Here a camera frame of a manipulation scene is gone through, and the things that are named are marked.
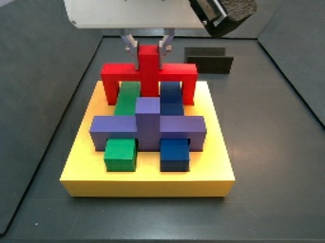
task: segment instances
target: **red block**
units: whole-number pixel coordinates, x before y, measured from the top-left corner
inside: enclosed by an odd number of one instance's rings
[[[133,64],[105,64],[101,69],[101,79],[108,104],[116,103],[119,81],[139,81],[140,96],[159,96],[159,81],[183,82],[183,104],[194,105],[194,91],[198,78],[194,64],[167,64],[159,69],[159,51],[156,46],[140,46],[137,51],[137,66]]]

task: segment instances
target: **yellow block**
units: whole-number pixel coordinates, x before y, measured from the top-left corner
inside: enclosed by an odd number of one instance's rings
[[[66,192],[72,196],[226,196],[235,176],[206,82],[196,83],[194,102],[186,115],[204,116],[207,137],[203,152],[190,152],[190,172],[160,172],[159,152],[137,152],[135,172],[107,172],[104,152],[95,152],[88,133],[93,116],[113,112],[99,82],[60,178]]]

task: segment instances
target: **green block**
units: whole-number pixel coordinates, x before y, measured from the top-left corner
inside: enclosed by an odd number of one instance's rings
[[[116,116],[135,115],[139,89],[139,82],[121,82],[113,110]]]
[[[107,171],[136,170],[137,147],[135,139],[108,139],[104,153]]]

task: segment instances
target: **purple block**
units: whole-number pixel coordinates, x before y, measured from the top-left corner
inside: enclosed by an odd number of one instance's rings
[[[137,98],[136,104],[137,150],[160,150],[160,99]]]
[[[107,139],[135,139],[137,137],[135,116],[95,116],[89,128],[95,150],[104,151]]]
[[[207,127],[202,116],[160,116],[161,139],[190,139],[188,151],[203,151]]]

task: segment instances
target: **blue block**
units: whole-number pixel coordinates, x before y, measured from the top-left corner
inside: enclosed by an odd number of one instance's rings
[[[188,171],[188,140],[160,140],[160,171]]]
[[[160,82],[160,114],[184,116],[180,82]]]
[[[104,151],[107,139],[135,139],[137,137],[135,116],[95,116],[89,128],[95,150]]]
[[[188,139],[191,152],[203,151],[207,127],[202,116],[160,116],[160,138]]]

